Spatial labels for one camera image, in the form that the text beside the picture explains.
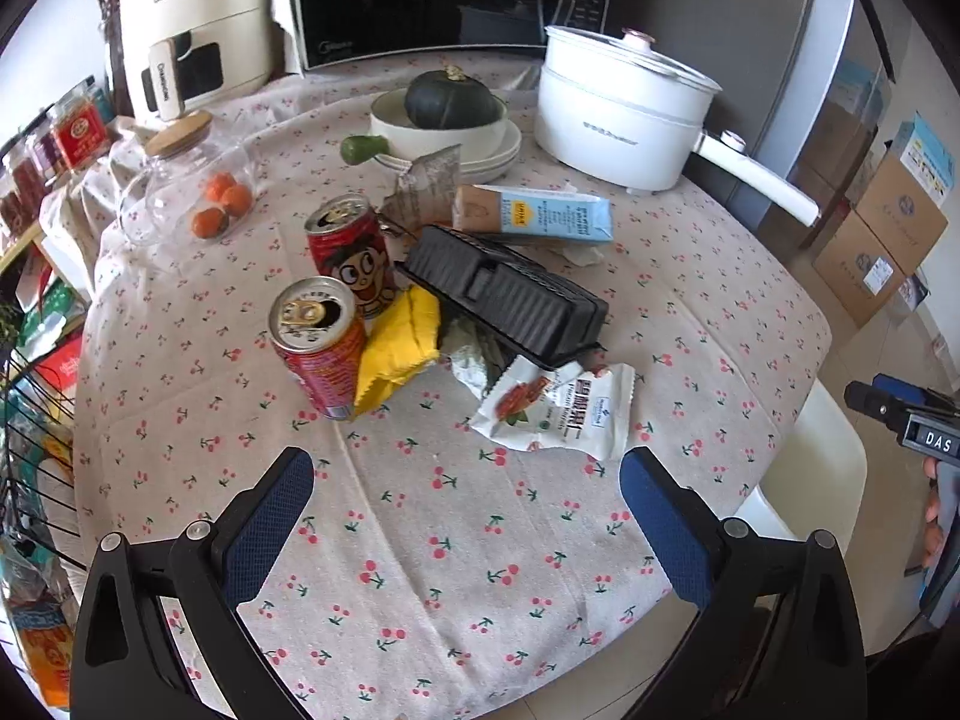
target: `table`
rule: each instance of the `table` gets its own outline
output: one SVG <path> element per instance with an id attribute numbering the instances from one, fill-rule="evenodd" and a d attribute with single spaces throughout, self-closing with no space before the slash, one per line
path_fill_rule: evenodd
<path id="1" fill-rule="evenodd" d="M 353 423 L 318 418 L 270 348 L 265 317 L 313 274 L 302 225 L 325 199 L 392 189 L 346 167 L 373 96 L 443 63 L 357 63 L 285 79 L 217 110 L 260 159 L 256 211 L 216 245 L 131 250 L 107 228 L 80 363 L 75 467 L 88 557 L 114 529 L 176 536 L 216 517 L 287 445 L 315 464 L 314 495 L 257 599 L 239 610 L 315 717 L 463 718 L 556 678 L 669 591 L 617 484 L 618 462 L 507 451 L 467 427 L 477 402 L 444 365 Z M 526 134 L 499 183 L 604 194 L 616 245 L 600 265 L 542 261 L 610 303 L 597 357 L 637 372 L 644 443 L 719 515 L 760 480 L 829 349 L 802 288 L 685 179 L 658 196 L 558 164 L 532 130 L 536 65 L 458 56 L 505 90 Z M 214 704 L 178 606 L 174 639 Z"/>

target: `black plastic tray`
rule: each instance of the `black plastic tray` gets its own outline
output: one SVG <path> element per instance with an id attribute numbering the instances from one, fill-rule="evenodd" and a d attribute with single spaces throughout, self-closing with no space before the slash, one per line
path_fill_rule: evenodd
<path id="1" fill-rule="evenodd" d="M 395 267 L 546 370 L 600 347 L 606 301 L 504 245 L 428 225 Z"/>

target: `stack of plates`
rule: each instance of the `stack of plates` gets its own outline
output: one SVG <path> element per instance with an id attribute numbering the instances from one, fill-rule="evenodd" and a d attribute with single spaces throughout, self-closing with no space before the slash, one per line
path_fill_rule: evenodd
<path id="1" fill-rule="evenodd" d="M 495 178 L 504 175 L 510 170 L 520 156 L 520 145 L 523 139 L 520 128 L 513 122 L 507 121 L 500 146 L 493 150 L 493 154 L 486 159 L 475 162 L 462 162 L 460 165 L 460 180 L 464 184 L 486 184 Z M 406 172 L 413 164 L 409 160 L 392 157 L 390 154 L 378 154 L 373 157 L 377 165 L 390 173 Z"/>

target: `plastic chair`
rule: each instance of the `plastic chair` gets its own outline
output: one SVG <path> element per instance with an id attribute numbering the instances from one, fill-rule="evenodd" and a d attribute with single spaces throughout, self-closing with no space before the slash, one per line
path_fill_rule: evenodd
<path id="1" fill-rule="evenodd" d="M 736 515 L 772 538 L 805 541 L 824 528 L 846 553 L 866 481 L 863 443 L 816 379 L 793 432 Z"/>

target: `screw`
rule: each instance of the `screw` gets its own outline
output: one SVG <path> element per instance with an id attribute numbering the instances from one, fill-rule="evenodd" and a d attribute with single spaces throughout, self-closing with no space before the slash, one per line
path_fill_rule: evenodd
<path id="1" fill-rule="evenodd" d="M 210 535 L 210 523 L 205 519 L 198 519 L 186 526 L 186 538 L 190 541 L 199 541 Z"/>
<path id="2" fill-rule="evenodd" d="M 727 536 L 731 536 L 732 538 L 747 538 L 747 536 L 750 535 L 750 526 L 742 519 L 737 519 L 736 517 L 725 519 L 723 529 Z"/>
<path id="3" fill-rule="evenodd" d="M 816 541 L 824 549 L 833 549 L 837 543 L 837 539 L 833 537 L 833 533 L 830 531 L 817 531 L 813 533 L 813 541 Z"/>
<path id="4" fill-rule="evenodd" d="M 123 541 L 123 539 L 120 538 L 120 533 L 107 533 L 107 536 L 104 536 L 100 540 L 100 548 L 104 552 L 112 552 L 120 546 L 121 541 Z"/>

